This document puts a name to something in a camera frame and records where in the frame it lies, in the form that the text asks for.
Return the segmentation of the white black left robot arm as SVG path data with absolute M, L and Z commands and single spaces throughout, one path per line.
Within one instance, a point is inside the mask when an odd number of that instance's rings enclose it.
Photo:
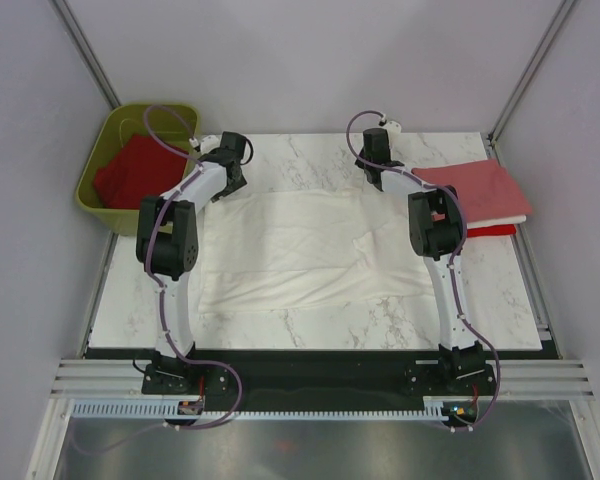
M 189 320 L 189 278 L 199 256 L 198 214 L 247 185 L 242 167 L 254 154 L 251 140 L 223 132 L 191 142 L 199 152 L 190 173 L 174 187 L 140 204 L 136 258 L 154 282 L 158 315 L 157 341 L 145 375 L 159 379 L 178 393 L 199 382 L 191 358 L 195 340 Z

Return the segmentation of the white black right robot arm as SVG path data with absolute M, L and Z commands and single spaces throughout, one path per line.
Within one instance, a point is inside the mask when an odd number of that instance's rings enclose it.
M 377 190 L 406 199 L 409 241 L 423 259 L 433 285 L 440 328 L 435 378 L 453 394 L 471 384 L 493 382 L 485 352 L 490 344 L 469 319 L 461 268 L 467 222 L 455 190 L 422 180 L 393 160 L 386 129 L 366 129 L 362 139 L 355 164 Z

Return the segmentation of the white printed t-shirt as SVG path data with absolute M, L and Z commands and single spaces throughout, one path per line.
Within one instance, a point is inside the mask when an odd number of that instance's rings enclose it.
M 434 300 L 409 242 L 407 203 L 395 195 L 252 194 L 208 206 L 202 233 L 202 313 Z

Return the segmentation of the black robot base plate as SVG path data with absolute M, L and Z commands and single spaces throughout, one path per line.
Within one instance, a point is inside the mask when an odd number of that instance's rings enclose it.
M 388 410 L 415 409 L 427 396 L 487 399 L 496 389 L 462 384 L 451 389 L 435 378 L 439 353 L 424 351 L 198 350 L 193 376 L 151 381 L 145 395 L 199 394 L 211 408 Z

